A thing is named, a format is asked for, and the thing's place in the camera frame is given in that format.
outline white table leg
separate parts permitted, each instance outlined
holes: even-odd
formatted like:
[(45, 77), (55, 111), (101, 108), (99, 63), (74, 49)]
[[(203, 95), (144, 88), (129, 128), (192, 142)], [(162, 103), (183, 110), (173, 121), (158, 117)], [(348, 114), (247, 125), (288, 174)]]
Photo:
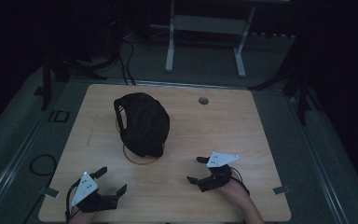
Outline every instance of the white table leg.
[(243, 25), (243, 31), (242, 31), (242, 34), (241, 34), (241, 42), (236, 48), (234, 48), (234, 57), (235, 57), (235, 62), (237, 64), (237, 70), (238, 70), (238, 76), (239, 77), (245, 77), (246, 76), (245, 68), (243, 66), (243, 59), (242, 59), (241, 53), (242, 53), (243, 45), (245, 44), (246, 36), (249, 33), (249, 28), (251, 26), (254, 14), (255, 14), (255, 7), (252, 7), (250, 12), (249, 12), (248, 20)]
[(167, 62), (165, 63), (165, 71), (171, 72), (173, 68), (173, 54), (175, 50), (175, 45), (173, 43), (173, 32), (174, 32), (174, 0), (171, 1), (171, 18), (170, 18), (170, 44), (168, 46), (168, 53), (167, 53)]

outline wooden table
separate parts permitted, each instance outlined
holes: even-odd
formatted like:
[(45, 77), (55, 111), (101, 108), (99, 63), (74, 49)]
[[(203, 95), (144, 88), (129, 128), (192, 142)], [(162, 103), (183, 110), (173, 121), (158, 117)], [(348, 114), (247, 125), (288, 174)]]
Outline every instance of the wooden table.
[[(159, 100), (171, 119), (165, 153), (149, 165), (135, 165), (125, 159), (115, 124), (114, 100), (132, 92), (146, 92)], [(208, 98), (209, 103), (200, 104), (200, 97)], [(107, 166), (107, 173), (96, 180), (99, 192), (115, 194), (124, 184), (128, 184), (128, 190), (118, 201), (117, 210), (100, 212), (95, 221), (240, 221), (240, 211), (218, 191), (202, 193), (186, 180), (187, 175), (210, 175), (196, 157), (208, 157), (213, 151), (240, 156), (230, 166), (240, 171), (266, 221), (290, 219), (285, 195), (273, 191), (282, 184), (249, 91), (91, 85), (50, 185), (61, 195), (57, 199), (46, 197), (39, 218), (64, 221), (70, 186), (83, 172)]]

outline gray floor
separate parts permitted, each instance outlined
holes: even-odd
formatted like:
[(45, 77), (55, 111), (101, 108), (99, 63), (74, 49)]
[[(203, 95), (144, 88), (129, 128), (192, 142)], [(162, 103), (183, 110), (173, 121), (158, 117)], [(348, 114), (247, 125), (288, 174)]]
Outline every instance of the gray floor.
[[(232, 48), (227, 46), (231, 42), (212, 48), (179, 39), (173, 71), (168, 74), (164, 71), (165, 34), (149, 42), (136, 42), (135, 37), (128, 39), (134, 45), (130, 69), (138, 85), (213, 88), (246, 89), (273, 77), (293, 43), (285, 37), (250, 36), (242, 54), (247, 77), (238, 78)], [(130, 49), (123, 45), (124, 60)], [(100, 74), (109, 78), (99, 83), (124, 83), (118, 66)], [(31, 160), (46, 153), (59, 160), (87, 87), (97, 82), (77, 76), (68, 83), (54, 82), (53, 101), (43, 112), (41, 97), (34, 96), (41, 80), (41, 70), (31, 75), (0, 118), (0, 180), (6, 180), (0, 182), (0, 223), (22, 223), (32, 210), (37, 191), (48, 183), (48, 176), (33, 175)], [(291, 190), (286, 196), (292, 219), (286, 223), (358, 223), (358, 177), (334, 128), (325, 113), (312, 105), (306, 113), (307, 126), (299, 124), (296, 97), (284, 97), (282, 85), (284, 82), (253, 94), (282, 184)], [(52, 110), (70, 112), (68, 122), (48, 122)], [(16, 156), (22, 161), (11, 163)], [(53, 166), (43, 159), (36, 167), (46, 172)], [(41, 223), (39, 208), (40, 203), (28, 223)]]

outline table top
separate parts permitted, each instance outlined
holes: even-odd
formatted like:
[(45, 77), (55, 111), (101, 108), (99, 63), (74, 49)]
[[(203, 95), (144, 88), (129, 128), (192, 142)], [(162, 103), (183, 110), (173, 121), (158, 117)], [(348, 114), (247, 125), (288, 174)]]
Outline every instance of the table top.
[[(149, 165), (126, 160), (116, 127), (114, 100), (145, 92), (160, 101), (170, 116), (171, 128), (164, 155)], [(199, 103), (200, 97), (209, 100)], [(102, 195), (116, 194), (128, 184), (116, 210), (100, 212), (95, 221), (111, 222), (234, 222), (241, 212), (217, 190), (201, 192), (186, 176), (210, 175), (198, 156), (212, 152), (237, 154), (236, 168), (251, 198), (266, 221), (285, 221), (291, 213), (280, 187), (252, 94), (244, 90), (151, 86), (89, 86), (50, 187), (61, 195), (46, 197), (39, 212), (42, 221), (64, 221), (65, 196), (83, 172), (107, 166), (97, 179)], [(150, 158), (135, 158), (149, 161)]]

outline black bag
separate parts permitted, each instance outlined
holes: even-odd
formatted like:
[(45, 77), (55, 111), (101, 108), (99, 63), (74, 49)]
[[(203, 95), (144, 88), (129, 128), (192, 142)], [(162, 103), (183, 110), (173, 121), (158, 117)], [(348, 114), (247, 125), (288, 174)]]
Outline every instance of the black bag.
[[(140, 157), (161, 157), (162, 145), (170, 130), (170, 117), (161, 103), (146, 93), (137, 92), (116, 99), (114, 105), (124, 145)], [(127, 116), (126, 128), (120, 114), (122, 109)]]

